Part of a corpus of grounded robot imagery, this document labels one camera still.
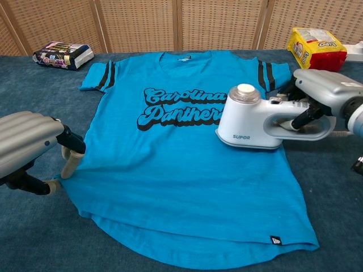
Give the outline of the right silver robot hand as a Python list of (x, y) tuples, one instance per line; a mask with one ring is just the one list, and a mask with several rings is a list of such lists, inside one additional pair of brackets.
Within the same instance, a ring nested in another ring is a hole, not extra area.
[(297, 69), (280, 94), (289, 101), (304, 101), (308, 108), (292, 120), (278, 124), (290, 131), (324, 116), (345, 120), (345, 127), (362, 137), (362, 83), (343, 74), (326, 70)]

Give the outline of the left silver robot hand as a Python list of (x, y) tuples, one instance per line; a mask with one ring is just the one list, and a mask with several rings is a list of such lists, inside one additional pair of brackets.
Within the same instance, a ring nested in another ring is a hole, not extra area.
[(27, 173), (37, 158), (57, 144), (66, 160), (61, 178), (68, 179), (86, 154), (82, 136), (60, 119), (40, 113), (25, 110), (1, 117), (1, 185), (42, 196), (60, 190), (57, 178), (43, 181)]

